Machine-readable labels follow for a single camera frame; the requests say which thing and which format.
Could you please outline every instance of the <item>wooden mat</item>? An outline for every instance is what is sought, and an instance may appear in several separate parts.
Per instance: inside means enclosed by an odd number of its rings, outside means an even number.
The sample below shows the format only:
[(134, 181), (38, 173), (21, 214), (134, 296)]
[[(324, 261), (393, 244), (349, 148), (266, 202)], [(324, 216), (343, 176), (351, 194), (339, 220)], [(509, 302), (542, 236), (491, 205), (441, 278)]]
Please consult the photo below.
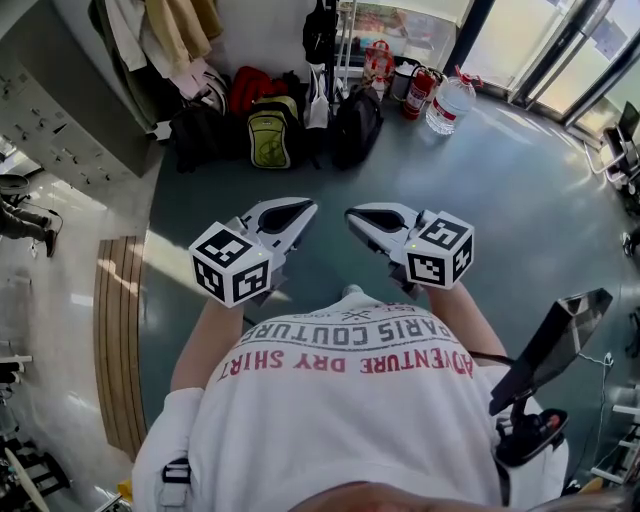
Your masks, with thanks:
[(147, 434), (138, 373), (143, 243), (138, 237), (100, 242), (93, 299), (96, 380), (107, 442), (132, 461)]

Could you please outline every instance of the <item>cable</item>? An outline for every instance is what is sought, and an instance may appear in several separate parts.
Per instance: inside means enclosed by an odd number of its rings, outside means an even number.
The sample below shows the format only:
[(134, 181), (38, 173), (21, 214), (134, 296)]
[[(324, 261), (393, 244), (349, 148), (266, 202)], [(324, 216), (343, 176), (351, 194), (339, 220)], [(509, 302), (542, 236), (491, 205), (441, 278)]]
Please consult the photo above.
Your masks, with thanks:
[(58, 217), (60, 219), (60, 227), (56, 231), (56, 236), (60, 234), (60, 231), (62, 231), (62, 226), (64, 226), (64, 219), (57, 211), (51, 210), (49, 208), (43, 208), (42, 206), (38, 206), (37, 204), (27, 203), (26, 201), (22, 201), (22, 203), (26, 204), (27, 206), (33, 206), (34, 208), (38, 208), (45, 212), (49, 212), (51, 215), (55, 215), (56, 217)]
[(606, 366), (608, 368), (611, 368), (613, 366), (613, 359), (608, 363), (605, 361), (598, 361), (593, 357), (585, 356), (582, 352), (578, 352), (578, 357), (581, 357), (582, 359), (586, 359), (587, 361), (591, 361), (592, 363), (601, 364), (602, 366)]
[[(591, 360), (592, 358), (590, 358), (589, 356), (583, 356), (584, 359), (587, 360)], [(613, 362), (611, 364), (607, 364), (605, 362), (600, 362), (597, 360), (594, 360), (596, 363), (598, 364), (602, 364), (602, 390), (601, 390), (601, 394), (600, 394), (600, 412), (598, 414), (598, 416), (596, 418), (594, 418), (594, 420), (591, 422), (591, 426), (589, 427), (589, 432), (587, 432), (587, 437), (584, 440), (584, 445), (582, 446), (582, 453), (580, 454), (580, 458), (578, 459), (577, 464), (575, 465), (575, 467), (573, 468), (573, 471), (571, 472), (571, 476), (569, 478), (566, 479), (567, 482), (571, 482), (574, 478), (574, 476), (576, 475), (576, 473), (578, 472), (578, 469), (580, 469), (580, 465), (582, 464), (582, 461), (584, 460), (584, 456), (587, 453), (587, 446), (589, 444), (589, 439), (591, 439), (591, 434), (593, 433), (593, 429), (596, 426), (596, 420), (599, 419), (599, 426), (598, 426), (598, 441), (596, 442), (596, 448), (594, 450), (594, 455), (593, 455), (593, 459), (595, 461), (596, 456), (598, 455), (598, 448), (600, 447), (600, 435), (602, 432), (602, 420), (603, 420), (603, 414), (604, 414), (604, 406), (606, 404), (606, 396), (604, 393), (604, 388), (605, 388), (605, 384), (607, 382), (607, 378), (609, 377), (609, 374), (611, 373), (611, 367), (613, 366)]]

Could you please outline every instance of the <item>person's arm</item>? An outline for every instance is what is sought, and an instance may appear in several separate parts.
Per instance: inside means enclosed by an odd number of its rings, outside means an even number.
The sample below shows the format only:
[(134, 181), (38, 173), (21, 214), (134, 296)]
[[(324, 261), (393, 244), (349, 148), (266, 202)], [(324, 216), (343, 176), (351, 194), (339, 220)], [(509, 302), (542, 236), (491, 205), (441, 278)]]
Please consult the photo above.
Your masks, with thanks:
[(227, 309), (213, 300), (204, 306), (176, 363), (164, 409), (136, 457), (132, 482), (137, 511), (157, 512), (165, 506), (178, 507), (171, 509), (177, 511), (186, 503), (190, 486), (185, 484), (184, 489), (176, 490), (180, 486), (163, 482), (162, 472), (168, 464), (173, 467), (182, 464), (178, 461), (188, 461), (189, 439), (204, 389), (220, 361), (242, 336), (242, 315), (242, 306)]
[(462, 283), (456, 283), (451, 290), (428, 286), (424, 289), (433, 314), (451, 329), (464, 348), (489, 355), (507, 355), (502, 342)]
[(211, 374), (242, 336), (244, 306), (227, 308), (209, 299), (171, 378), (171, 391), (206, 388)]

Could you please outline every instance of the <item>white cube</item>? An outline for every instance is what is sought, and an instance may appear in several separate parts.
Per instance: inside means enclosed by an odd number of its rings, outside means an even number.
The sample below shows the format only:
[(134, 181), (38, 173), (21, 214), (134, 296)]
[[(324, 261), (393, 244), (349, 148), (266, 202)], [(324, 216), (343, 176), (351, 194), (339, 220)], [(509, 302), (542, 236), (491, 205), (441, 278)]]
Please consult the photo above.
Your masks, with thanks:
[(271, 286), (272, 254), (215, 222), (189, 247), (196, 283), (227, 307)]
[(407, 280), (450, 289), (473, 263), (473, 226), (440, 212), (404, 246)]

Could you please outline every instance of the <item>fire extinguisher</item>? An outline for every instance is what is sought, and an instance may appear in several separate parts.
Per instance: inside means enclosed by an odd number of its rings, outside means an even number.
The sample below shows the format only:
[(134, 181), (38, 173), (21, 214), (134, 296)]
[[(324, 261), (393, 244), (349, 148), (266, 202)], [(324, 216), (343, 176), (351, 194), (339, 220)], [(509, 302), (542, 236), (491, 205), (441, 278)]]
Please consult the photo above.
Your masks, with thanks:
[(402, 113), (407, 119), (415, 120), (418, 119), (422, 107), (437, 84), (437, 78), (424, 66), (418, 66), (411, 75), (411, 85)]

